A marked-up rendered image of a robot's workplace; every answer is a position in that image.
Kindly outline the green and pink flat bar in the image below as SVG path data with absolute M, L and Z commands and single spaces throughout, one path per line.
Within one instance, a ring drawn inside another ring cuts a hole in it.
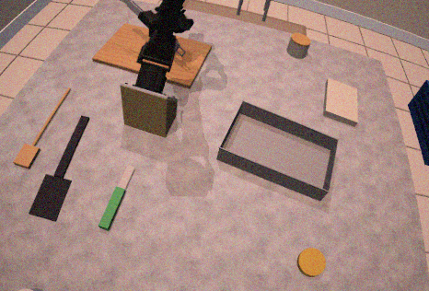
M 105 212 L 99 221 L 99 228 L 109 231 L 111 223 L 113 222 L 114 217 L 116 216 L 120 207 L 122 198 L 125 195 L 125 188 L 128 185 L 129 179 L 131 178 L 134 170 L 135 167 L 127 166 L 118 187 L 115 187 L 115 191 L 108 202 L 108 206 L 106 207 Z

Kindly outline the orange round disc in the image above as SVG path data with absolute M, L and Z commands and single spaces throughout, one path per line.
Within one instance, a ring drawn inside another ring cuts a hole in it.
M 320 250 L 314 248 L 305 249 L 300 252 L 297 258 L 297 266 L 299 271 L 305 276 L 315 277 L 324 271 L 326 267 L 325 259 Z

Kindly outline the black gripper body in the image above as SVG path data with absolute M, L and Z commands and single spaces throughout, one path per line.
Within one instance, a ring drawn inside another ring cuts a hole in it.
M 162 0 L 160 6 L 157 6 L 155 8 L 156 13 L 153 13 L 151 10 L 140 12 L 140 14 L 138 15 L 138 18 L 142 23 L 145 24 L 147 28 L 149 29 L 158 28 L 160 18 L 163 15 L 166 1 L 167 0 Z

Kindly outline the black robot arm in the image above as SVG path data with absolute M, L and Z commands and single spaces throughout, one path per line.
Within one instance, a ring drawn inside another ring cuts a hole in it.
M 163 95 L 163 89 L 167 80 L 166 72 L 170 72 L 173 64 L 176 42 L 175 33 L 190 30 L 194 21 L 184 16 L 185 9 L 181 10 L 185 0 L 167 0 L 163 15 L 160 18 L 158 29 L 150 35 L 149 41 L 142 46 L 137 63 L 141 65 L 136 84 L 151 92 Z M 168 66 L 162 67 L 157 64 L 144 62 L 155 62 Z

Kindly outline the grey cylinder with orange top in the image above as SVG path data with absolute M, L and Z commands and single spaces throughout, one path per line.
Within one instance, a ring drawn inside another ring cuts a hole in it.
M 293 33 L 291 35 L 289 44 L 287 45 L 287 52 L 289 55 L 296 59 L 303 59 L 307 55 L 307 50 L 310 47 L 311 40 L 299 33 Z

